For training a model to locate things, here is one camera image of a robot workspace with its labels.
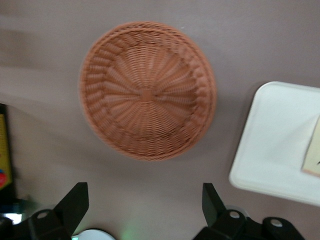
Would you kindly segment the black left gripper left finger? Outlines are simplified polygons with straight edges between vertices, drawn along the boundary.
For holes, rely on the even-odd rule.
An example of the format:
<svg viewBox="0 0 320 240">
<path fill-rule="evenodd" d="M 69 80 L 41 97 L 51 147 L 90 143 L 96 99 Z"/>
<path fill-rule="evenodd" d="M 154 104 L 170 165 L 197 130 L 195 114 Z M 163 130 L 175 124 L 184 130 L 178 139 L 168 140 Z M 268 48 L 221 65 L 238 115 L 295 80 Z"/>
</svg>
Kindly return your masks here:
<svg viewBox="0 0 320 240">
<path fill-rule="evenodd" d="M 70 240 L 89 209 L 88 184 L 77 183 L 52 209 L 42 209 L 28 219 L 32 240 Z"/>
</svg>

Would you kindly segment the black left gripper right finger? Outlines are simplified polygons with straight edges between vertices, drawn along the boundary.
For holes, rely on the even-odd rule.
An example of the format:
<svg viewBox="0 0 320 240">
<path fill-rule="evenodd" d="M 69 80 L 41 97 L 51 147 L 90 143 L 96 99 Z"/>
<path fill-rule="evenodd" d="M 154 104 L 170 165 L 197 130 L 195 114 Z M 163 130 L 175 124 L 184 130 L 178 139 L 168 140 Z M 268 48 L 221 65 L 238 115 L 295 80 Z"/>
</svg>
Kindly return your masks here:
<svg viewBox="0 0 320 240">
<path fill-rule="evenodd" d="M 239 240 L 245 229 L 246 217 L 235 209 L 227 209 L 212 183 L 202 186 L 202 212 L 207 226 L 195 240 Z"/>
</svg>

